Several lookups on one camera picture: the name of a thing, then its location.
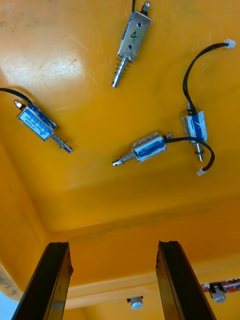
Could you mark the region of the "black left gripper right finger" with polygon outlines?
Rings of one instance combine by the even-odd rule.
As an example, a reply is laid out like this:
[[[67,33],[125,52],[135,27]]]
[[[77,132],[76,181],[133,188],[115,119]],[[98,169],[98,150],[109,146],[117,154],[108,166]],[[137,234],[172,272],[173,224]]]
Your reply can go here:
[[[216,319],[179,242],[158,243],[155,270],[166,320]]]

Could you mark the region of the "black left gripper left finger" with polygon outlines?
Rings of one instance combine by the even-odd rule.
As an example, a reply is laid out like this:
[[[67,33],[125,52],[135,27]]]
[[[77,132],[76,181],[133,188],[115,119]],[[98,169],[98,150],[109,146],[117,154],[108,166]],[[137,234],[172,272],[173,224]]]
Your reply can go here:
[[[69,243],[49,243],[12,319],[62,320],[73,271]]]

